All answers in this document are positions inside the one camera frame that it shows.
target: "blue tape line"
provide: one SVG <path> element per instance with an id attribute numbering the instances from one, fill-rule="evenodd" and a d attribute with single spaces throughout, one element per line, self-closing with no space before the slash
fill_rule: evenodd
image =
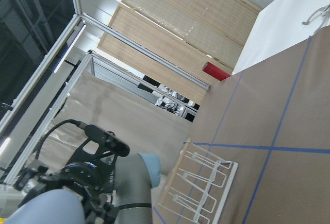
<path id="1" fill-rule="evenodd" d="M 221 128 L 221 126 L 222 126 L 222 123 L 223 123 L 223 121 L 224 121 L 224 118 L 225 118 L 225 116 L 226 116 L 226 114 L 227 114 L 227 112 L 228 112 L 228 110 L 229 110 L 229 107 L 230 107 L 230 105 L 232 104 L 232 100 L 234 99 L 234 95 L 236 94 L 236 91 L 237 91 L 238 85 L 239 85 L 239 83 L 240 83 L 240 81 L 241 81 L 241 79 L 242 79 L 243 74 L 244 74 L 244 71 L 242 71 L 241 75 L 239 76 L 239 79 L 238 79 L 238 81 L 237 81 L 237 83 L 236 83 L 236 86 L 235 86 L 235 88 L 234 88 L 234 91 L 233 91 L 233 93 L 232 93 L 232 96 L 230 97 L 230 100 L 229 100 L 229 102 L 228 102 L 228 104 L 227 104 L 227 107 L 226 107 L 226 109 L 225 109 L 225 112 L 224 112 L 223 115 L 222 115 L 222 118 L 221 118 L 221 120 L 220 120 L 220 122 L 219 122 L 218 128 L 217 128 L 217 130 L 216 130 L 216 132 L 215 132 L 215 134 L 214 134 L 214 137 L 213 137 L 213 139 L 212 139 L 212 143 L 211 143 L 211 144 L 213 144 L 213 143 L 215 142 L 216 137 L 218 136 L 219 130 L 220 130 L 220 128 Z M 203 166 L 200 167 L 200 169 L 199 169 L 197 175 L 199 175 L 199 174 L 201 173 L 202 168 L 203 168 Z M 193 191 L 193 186 L 192 186 L 191 189 L 190 189 L 190 192 L 189 192 L 189 194 L 188 194 L 188 197 L 190 197 L 192 191 Z M 184 211 L 185 211 L 185 208 L 183 207 L 182 210 L 181 210 L 180 215 L 182 215 Z M 179 224 L 180 219 L 181 219 L 181 216 L 178 217 L 178 219 L 177 219 L 177 221 L 176 221 L 176 224 Z"/>
<path id="2" fill-rule="evenodd" d="M 227 147 L 227 148 L 261 149 L 261 150 L 304 152 L 304 153 L 330 153 L 330 149 L 322 149 L 322 148 L 270 147 L 270 146 L 253 146 L 253 145 L 237 145 L 237 144 L 212 144 L 212 143 L 193 143 L 193 144 L 195 144 L 195 145 L 204 145 L 204 146 L 212 146 L 212 147 Z"/>
<path id="3" fill-rule="evenodd" d="M 302 59 L 302 61 L 301 61 L 301 63 L 300 63 L 300 66 L 299 66 L 299 69 L 298 69 L 297 75 L 296 75 L 296 77 L 295 77 L 295 79 L 294 79 L 294 82 L 293 82 L 293 85 L 292 85 L 292 88 L 291 88 L 291 91 L 290 91 L 290 94 L 289 94 L 289 97 L 288 97 L 287 103 L 286 103 L 286 105 L 285 105 L 285 107 L 284 107 L 284 109 L 283 109 L 282 116 L 281 116 L 280 121 L 279 121 L 279 123 L 278 123 L 277 130 L 276 130 L 276 133 L 275 133 L 275 136 L 274 136 L 274 139 L 273 139 L 273 142 L 272 142 L 271 147 L 274 147 L 275 142 L 276 142 L 276 140 L 277 140 L 277 137 L 278 137 L 279 131 L 280 131 L 280 129 L 281 129 L 281 126 L 282 126 L 282 123 L 283 123 L 283 120 L 284 120 L 285 114 L 286 114 L 286 112 L 287 112 L 287 110 L 288 110 L 288 106 L 289 106 L 289 104 L 290 104 L 290 102 L 291 102 L 291 99 L 292 99 L 292 96 L 293 96 L 293 92 L 294 92 L 295 87 L 296 87 L 296 84 L 297 84 L 297 82 L 298 82 L 298 78 L 299 78 L 299 76 L 300 76 L 300 74 L 301 74 L 302 68 L 303 68 L 304 63 L 305 63 L 305 60 L 306 60 L 306 58 L 307 58 L 307 54 L 308 54 L 308 51 L 309 51 L 309 47 L 310 47 L 311 41 L 312 41 L 312 37 L 310 36 L 310 37 L 309 37 L 309 40 L 308 40 L 308 43 L 307 43 L 307 47 L 306 47 L 305 53 L 304 53 L 304 56 L 303 56 L 303 59 Z M 257 195 L 257 192 L 258 192 L 258 190 L 259 190 L 261 180 L 262 180 L 262 178 L 263 178 L 263 175 L 265 174 L 265 170 L 266 170 L 266 167 L 267 167 L 267 165 L 268 165 L 268 162 L 269 162 L 269 158 L 270 158 L 271 153 L 272 153 L 272 150 L 269 150 L 269 151 L 268 151 L 268 154 L 267 154 L 267 157 L 266 157 L 266 160 L 265 160 L 265 163 L 264 163 L 264 165 L 263 165 L 263 167 L 262 167 L 262 170 L 261 170 L 260 176 L 259 176 L 259 178 L 258 178 L 257 185 L 256 185 L 256 187 L 255 187 L 255 189 L 254 189 L 254 191 L 253 191 L 253 195 L 252 195 L 252 197 L 251 197 L 251 200 L 250 200 L 249 206 L 248 206 L 247 211 L 246 211 L 246 214 L 245 214 L 245 216 L 244 216 L 243 224 L 245 224 L 245 223 L 246 223 L 246 220 L 248 219 L 248 216 L 249 216 L 249 213 L 250 213 L 250 211 L 251 211 L 251 208 L 252 208 L 252 205 L 253 205 L 254 199 L 255 199 L 255 197 L 256 197 L 256 195 Z"/>
<path id="4" fill-rule="evenodd" d="M 163 219 L 162 215 L 158 212 L 158 210 L 155 207 L 153 207 L 153 210 L 156 212 L 161 222 L 163 222 L 163 224 L 167 224 L 166 221 Z"/>

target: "dark ceiling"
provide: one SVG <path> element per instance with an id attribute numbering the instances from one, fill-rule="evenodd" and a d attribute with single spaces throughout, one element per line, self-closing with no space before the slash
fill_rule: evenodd
<path id="1" fill-rule="evenodd" d="M 73 14 L 72 0 L 0 0 L 0 103 L 13 103 Z"/>

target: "white wire rack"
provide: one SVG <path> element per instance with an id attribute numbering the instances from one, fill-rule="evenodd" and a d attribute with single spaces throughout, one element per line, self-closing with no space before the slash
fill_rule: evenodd
<path id="1" fill-rule="evenodd" d="M 158 205 L 193 223 L 217 224 L 237 167 L 236 162 L 224 160 L 187 142 Z M 211 188 L 218 191 L 211 193 Z"/>

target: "light blue joint cap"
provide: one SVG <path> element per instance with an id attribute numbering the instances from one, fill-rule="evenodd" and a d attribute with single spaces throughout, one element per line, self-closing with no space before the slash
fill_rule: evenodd
<path id="1" fill-rule="evenodd" d="M 160 160 L 158 155 L 153 153 L 138 153 L 143 159 L 151 180 L 151 188 L 159 186 L 160 183 Z"/>

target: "ceiling light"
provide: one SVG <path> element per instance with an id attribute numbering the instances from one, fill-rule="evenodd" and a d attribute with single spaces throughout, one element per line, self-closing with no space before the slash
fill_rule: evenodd
<path id="1" fill-rule="evenodd" d="M 10 137 L 7 137 L 4 141 L 4 143 L 2 143 L 1 147 L 0 147 L 0 154 L 3 153 L 3 151 L 5 151 L 5 148 L 7 147 L 7 145 L 10 142 Z"/>
<path id="2" fill-rule="evenodd" d="M 63 64 L 64 60 L 67 58 L 67 56 L 69 55 L 70 51 L 72 50 L 74 44 L 77 42 L 77 40 L 79 39 L 79 37 L 81 36 L 81 34 L 83 33 L 84 29 L 86 28 L 86 25 L 84 24 L 81 28 L 81 30 L 79 31 L 79 33 L 77 34 L 77 36 L 74 38 L 74 40 L 72 41 L 71 45 L 69 46 L 69 48 L 67 49 L 67 51 L 64 53 L 61 61 L 58 63 L 58 65 L 56 66 L 56 68 L 54 69 L 54 73 L 56 73 L 58 71 L 58 69 L 61 67 L 61 65 Z"/>

